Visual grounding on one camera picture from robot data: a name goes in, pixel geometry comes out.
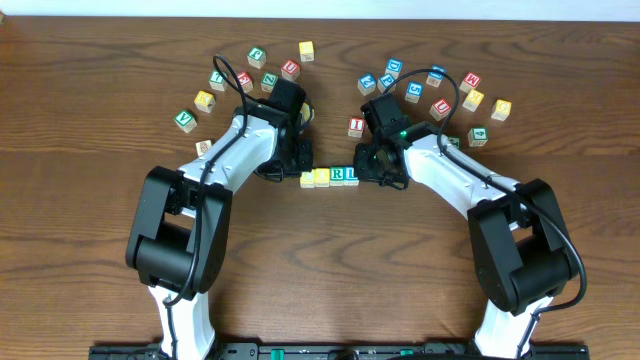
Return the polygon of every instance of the wooden table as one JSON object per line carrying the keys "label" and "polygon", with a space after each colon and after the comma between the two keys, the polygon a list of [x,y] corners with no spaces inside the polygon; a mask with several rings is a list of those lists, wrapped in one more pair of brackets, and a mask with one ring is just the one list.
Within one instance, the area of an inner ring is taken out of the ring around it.
{"label": "wooden table", "polygon": [[[147,172],[177,168],[194,143],[219,138],[237,94],[216,93],[190,134],[173,122],[207,90],[211,56],[254,77],[313,40],[300,84],[313,98],[317,166],[349,163],[356,89],[389,57],[405,69],[436,63],[483,80],[475,113],[449,135],[486,125],[490,141],[463,150],[498,173],[540,177],[558,197],[589,274],[579,307],[545,315],[538,341],[584,342],[592,359],[640,351],[640,28],[636,24],[8,18],[0,28],[0,358],[83,359],[96,343],[162,336],[155,303],[124,251]],[[404,96],[406,83],[396,94]],[[414,121],[451,99],[443,83]],[[513,111],[489,120],[493,102]],[[574,296],[572,281],[557,302]],[[423,342],[471,338],[486,298],[465,220],[435,193],[300,189],[251,177],[234,199],[211,318],[224,335],[265,342]]]}

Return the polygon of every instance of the white wall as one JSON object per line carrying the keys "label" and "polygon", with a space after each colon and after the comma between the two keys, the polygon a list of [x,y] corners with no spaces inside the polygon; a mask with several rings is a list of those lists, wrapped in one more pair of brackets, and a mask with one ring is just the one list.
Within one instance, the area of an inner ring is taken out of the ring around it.
{"label": "white wall", "polygon": [[640,21],[640,0],[0,0],[7,15]]}

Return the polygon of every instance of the brown tabletop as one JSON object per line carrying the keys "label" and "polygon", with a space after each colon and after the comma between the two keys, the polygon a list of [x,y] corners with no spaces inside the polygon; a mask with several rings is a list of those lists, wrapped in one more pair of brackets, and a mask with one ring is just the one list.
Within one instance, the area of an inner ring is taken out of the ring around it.
{"label": "brown tabletop", "polygon": [[[593,359],[640,351],[640,27],[469,21],[8,18],[0,27],[0,358],[82,359],[96,343],[162,336],[156,305],[124,251],[146,174],[196,156],[240,103],[209,88],[211,57],[253,76],[279,73],[313,40],[299,83],[317,115],[306,136],[317,166],[348,164],[362,140],[347,121],[356,88],[390,57],[405,69],[482,77],[475,112],[449,135],[492,170],[550,183],[589,274],[583,303],[543,316],[537,341],[584,342]],[[268,53],[265,68],[249,49]],[[424,75],[418,81],[424,81]],[[444,83],[420,102],[428,120]],[[489,120],[497,98],[509,119]],[[173,117],[191,109],[199,125]],[[471,126],[490,140],[469,149]],[[557,303],[574,296],[572,281]],[[234,198],[227,256],[211,291],[223,335],[264,342],[423,342],[471,338],[486,306],[466,221],[428,188],[300,189],[251,177]]]}

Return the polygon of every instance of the toy block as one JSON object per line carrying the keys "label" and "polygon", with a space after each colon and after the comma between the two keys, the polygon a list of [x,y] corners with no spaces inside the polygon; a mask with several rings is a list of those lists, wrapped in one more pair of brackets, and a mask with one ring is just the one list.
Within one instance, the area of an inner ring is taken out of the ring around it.
{"label": "toy block", "polygon": [[227,84],[227,82],[224,81],[224,79],[222,78],[222,75],[220,75],[219,72],[214,71],[213,74],[211,74],[211,77],[209,78],[209,85],[211,85],[211,88],[213,90],[225,91],[227,90],[227,86],[229,84]]}
{"label": "toy block", "polygon": [[355,170],[351,166],[344,168],[344,186],[358,186],[360,180],[356,177]]}
{"label": "toy block", "polygon": [[330,186],[344,186],[344,168],[332,167],[331,175],[329,176]]}
{"label": "toy block", "polygon": [[267,62],[267,53],[263,49],[254,46],[247,54],[247,60],[249,60],[251,66],[262,69],[262,66]]}
{"label": "toy block", "polygon": [[429,114],[433,116],[436,121],[442,120],[445,116],[449,115],[451,111],[451,105],[445,99],[440,99],[431,105]]}
{"label": "toy block", "polygon": [[238,74],[238,80],[240,80],[240,86],[242,86],[242,90],[244,90],[245,93],[253,90],[253,80],[247,72],[243,71]]}
{"label": "toy block", "polygon": [[449,136],[449,143],[460,150],[460,138],[455,136]]}
{"label": "toy block", "polygon": [[347,132],[347,135],[351,137],[361,138],[362,134],[364,133],[365,126],[366,123],[364,122],[364,119],[351,118],[349,120],[349,132]]}
{"label": "toy block", "polygon": [[313,120],[313,112],[311,111],[311,107],[307,103],[302,103],[302,108],[300,109],[300,131],[304,131],[309,127],[311,120]]}
{"label": "toy block", "polygon": [[176,121],[176,124],[180,127],[180,129],[182,129],[182,131],[186,133],[189,133],[196,127],[196,125],[198,125],[196,123],[196,118],[187,110],[182,110],[182,112],[178,114],[178,116],[176,116],[174,120]]}
{"label": "toy block", "polygon": [[500,120],[500,121],[505,121],[509,117],[510,113],[511,113],[511,103],[505,100],[498,99],[498,101],[496,101],[496,103],[493,104],[493,109],[491,110],[491,118]]}
{"label": "toy block", "polygon": [[371,74],[367,74],[358,80],[358,90],[362,95],[367,96],[376,90],[376,78]]}
{"label": "toy block", "polygon": [[312,169],[300,175],[300,187],[303,189],[313,189],[316,187],[315,170]]}
{"label": "toy block", "polygon": [[469,111],[476,111],[476,109],[478,108],[478,105],[480,105],[483,98],[484,98],[483,93],[475,89],[471,90],[469,91],[469,95],[467,95],[467,98],[464,99],[464,102],[462,103],[462,107]]}
{"label": "toy block", "polygon": [[404,63],[398,59],[391,58],[387,63],[387,69],[384,71],[385,74],[391,74],[394,78],[398,78],[400,75],[400,71],[402,71],[402,65]]}
{"label": "toy block", "polygon": [[469,92],[478,87],[480,77],[474,73],[468,73],[460,83],[460,91]]}
{"label": "toy block", "polygon": [[196,104],[198,110],[210,113],[211,110],[213,110],[213,106],[216,104],[216,99],[213,97],[213,94],[200,91],[193,102]]}
{"label": "toy block", "polygon": [[[431,69],[438,70],[443,73],[447,72],[446,68],[443,68],[442,66],[438,66],[438,65],[433,65]],[[441,74],[429,73],[429,76],[427,76],[427,85],[438,87],[440,86],[440,82],[442,81],[442,79],[444,79],[444,76],[442,76]]]}
{"label": "toy block", "polygon": [[329,169],[316,169],[314,179],[316,187],[329,187],[329,182],[331,182]]}
{"label": "toy block", "polygon": [[278,81],[278,75],[266,72],[262,77],[262,82],[260,82],[262,91],[272,92],[273,87],[276,86],[276,81]]}
{"label": "toy block", "polygon": [[[393,83],[394,81],[396,81],[396,78],[393,77],[393,75],[391,75],[391,74],[383,75],[378,80],[378,90],[380,90],[380,92],[384,92],[384,90],[387,88],[387,86],[391,85],[391,83]],[[393,85],[393,87],[391,89],[389,89],[389,91],[393,91],[395,89],[396,89],[396,86]]]}
{"label": "toy block", "polygon": [[417,104],[418,100],[420,100],[423,89],[424,86],[422,84],[414,81],[409,82],[409,86],[407,86],[407,94],[404,96],[404,99],[408,102]]}
{"label": "toy block", "polygon": [[296,63],[295,61],[287,60],[287,62],[282,65],[283,78],[290,81],[296,81],[298,75],[300,75],[300,65],[298,65],[298,63]]}
{"label": "toy block", "polygon": [[469,146],[472,147],[486,144],[489,140],[487,128],[471,128],[471,130],[469,130],[469,134],[467,134],[467,140],[469,140]]}
{"label": "toy block", "polygon": [[303,41],[300,43],[300,61],[307,62],[315,60],[313,52],[313,41]]}
{"label": "toy block", "polygon": [[204,153],[206,153],[209,149],[211,149],[211,140],[205,140],[196,143],[196,152],[198,153],[198,156],[204,155]]}

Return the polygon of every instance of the cable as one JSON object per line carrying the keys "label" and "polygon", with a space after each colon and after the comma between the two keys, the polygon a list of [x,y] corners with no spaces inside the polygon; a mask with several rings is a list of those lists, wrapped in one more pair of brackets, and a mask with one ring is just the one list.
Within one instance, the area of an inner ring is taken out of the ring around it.
{"label": "cable", "polygon": [[437,138],[436,138],[436,142],[438,143],[438,149],[440,150],[440,152],[442,154],[444,154],[454,164],[458,165],[459,167],[461,167],[462,169],[464,169],[465,171],[467,171],[471,175],[477,177],[478,179],[484,181],[485,184],[490,185],[490,186],[494,187],[495,189],[502,191],[503,193],[506,194],[506,196],[509,196],[512,199],[514,199],[517,202],[519,202],[520,204],[522,204],[525,208],[527,208],[527,210],[532,212],[534,215],[538,216],[541,220],[546,221],[549,225],[551,225],[553,230],[556,233],[558,233],[558,235],[560,235],[560,237],[562,238],[562,241],[565,243],[565,245],[569,249],[569,252],[571,253],[571,256],[576,260],[576,263],[577,263],[577,266],[578,266],[578,274],[580,275],[580,289],[578,290],[578,293],[576,294],[576,296],[573,299],[571,299],[571,300],[569,300],[569,301],[567,301],[565,303],[562,303],[562,304],[559,304],[559,305],[551,305],[551,306],[546,306],[546,307],[543,307],[543,308],[539,308],[539,309],[534,310],[533,313],[531,313],[531,320],[529,321],[529,324],[527,325],[527,329],[525,331],[525,334],[524,334],[522,340],[520,341],[520,344],[518,345],[518,358],[519,358],[519,357],[522,356],[522,349],[524,347],[524,344],[527,342],[527,339],[529,339],[531,337],[531,334],[533,332],[533,328],[534,328],[535,324],[540,320],[540,314],[546,313],[546,312],[557,311],[557,310],[568,309],[568,308],[570,308],[572,306],[577,305],[584,298],[584,295],[587,292],[587,272],[586,272],[586,270],[584,268],[584,263],[582,262],[582,258],[580,257],[580,254],[578,253],[578,250],[575,248],[575,246],[573,245],[571,240],[569,240],[569,236],[567,234],[565,234],[564,231],[562,231],[560,229],[558,224],[556,224],[556,222],[552,220],[552,218],[546,213],[546,211],[544,211],[542,208],[539,208],[535,204],[532,204],[527,199],[525,199],[522,196],[518,195],[514,191],[511,191],[510,189],[508,189],[508,188],[506,188],[506,187],[504,187],[504,186],[502,186],[500,184],[497,184],[497,183],[493,182],[493,180],[491,179],[491,176],[486,176],[485,177],[482,174],[480,174],[479,172],[477,172],[474,169],[472,169],[471,167],[467,166],[465,163],[463,163],[462,161],[458,160],[454,155],[449,153],[449,151],[447,150],[447,146],[446,145],[442,145],[442,135],[444,133],[444,130],[449,125],[449,122],[451,121],[451,118],[453,117],[453,114],[455,113],[456,109],[458,108],[458,104],[460,103],[460,89],[458,88],[458,84],[455,82],[455,80],[453,80],[453,78],[451,78],[451,76],[449,76],[447,73],[444,73],[444,72],[441,72],[441,71],[438,71],[438,70],[434,70],[434,69],[414,70],[414,71],[408,72],[408,73],[398,77],[396,80],[394,80],[391,84],[389,84],[389,86],[387,86],[385,88],[383,94],[388,93],[389,89],[391,89],[399,81],[401,81],[403,79],[406,79],[406,78],[408,78],[410,76],[413,76],[415,74],[420,74],[420,73],[436,73],[436,74],[440,74],[440,75],[444,76],[445,78],[447,78],[447,80],[449,80],[451,85],[453,85],[453,88],[454,88],[454,90],[456,92],[456,101],[454,102],[453,107],[451,108],[451,111],[449,112],[449,115],[445,118],[444,122],[442,123],[442,126],[440,127],[440,130],[438,130],[438,135],[437,135]]}
{"label": "cable", "polygon": [[[232,84],[229,81],[229,79],[227,79],[225,74],[220,70],[220,67],[218,66],[218,62],[217,62],[218,60],[220,60],[224,64],[224,66],[227,68],[227,70],[229,70],[229,73],[231,73],[231,76],[233,77],[233,80],[235,80],[236,84],[238,84],[238,87],[234,86],[234,84]],[[240,94],[240,99],[242,100],[242,112],[243,112],[242,128],[240,128],[240,131],[238,131],[238,133],[233,138],[231,138],[231,140],[228,143],[222,146],[222,148],[215,155],[213,155],[211,159],[209,159],[204,163],[204,169],[202,170],[202,175],[200,175],[200,182],[198,184],[198,194],[196,198],[196,224],[195,224],[196,234],[195,234],[195,240],[193,244],[193,257],[191,258],[191,265],[189,265],[189,272],[187,275],[187,279],[185,280],[182,286],[182,289],[173,300],[171,300],[170,298],[167,298],[162,301],[165,308],[167,309],[169,333],[171,334],[171,338],[173,340],[171,342],[172,359],[176,359],[178,340],[176,339],[176,335],[175,335],[175,327],[173,324],[173,314],[172,314],[171,308],[175,304],[180,302],[180,300],[184,298],[187,292],[190,291],[191,283],[193,282],[196,268],[198,267],[198,258],[200,255],[200,244],[202,242],[202,205],[203,205],[205,181],[207,179],[207,176],[209,175],[209,172],[211,171],[211,168],[215,164],[216,160],[218,160],[220,156],[222,156],[222,154],[225,153],[225,151],[227,151],[236,141],[238,141],[244,135],[247,129],[247,124],[249,122],[247,98],[253,99],[252,97],[248,96],[244,92],[244,90],[240,86],[240,80],[238,79],[238,75],[236,75],[231,65],[229,65],[229,62],[222,55],[218,55],[218,54],[214,55],[213,66],[215,67],[216,71],[222,75],[222,78],[224,79],[224,81],[226,81],[234,90],[236,90]]]}

